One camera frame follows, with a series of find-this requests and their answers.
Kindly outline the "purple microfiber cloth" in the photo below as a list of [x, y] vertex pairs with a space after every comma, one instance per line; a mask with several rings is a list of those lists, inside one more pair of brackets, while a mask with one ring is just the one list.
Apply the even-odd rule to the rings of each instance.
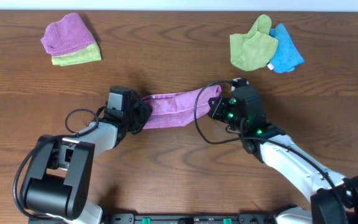
[[[183, 127], [194, 120], [194, 107], [201, 89], [149, 95], [142, 99], [152, 108], [152, 114], [144, 129], [160, 129]], [[213, 85], [207, 87], [198, 98], [196, 117], [200, 118], [210, 110], [209, 99], [219, 97], [221, 87]]]

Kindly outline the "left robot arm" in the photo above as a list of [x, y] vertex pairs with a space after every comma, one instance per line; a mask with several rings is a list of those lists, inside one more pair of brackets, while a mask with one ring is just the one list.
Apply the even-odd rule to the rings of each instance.
[[142, 131], [151, 107], [129, 88], [112, 86], [106, 104], [88, 111], [81, 131], [39, 137], [14, 178], [17, 209], [29, 223], [106, 223], [103, 209], [88, 200], [93, 161], [116, 147], [126, 134]]

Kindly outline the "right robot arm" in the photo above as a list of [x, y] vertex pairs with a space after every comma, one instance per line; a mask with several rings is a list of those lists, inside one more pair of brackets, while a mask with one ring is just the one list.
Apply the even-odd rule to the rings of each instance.
[[255, 87], [232, 88], [229, 98], [209, 100], [209, 116], [238, 132], [244, 149], [294, 185], [311, 209], [289, 206], [273, 215], [273, 223], [358, 223], [358, 176], [348, 178], [318, 162], [266, 119]]

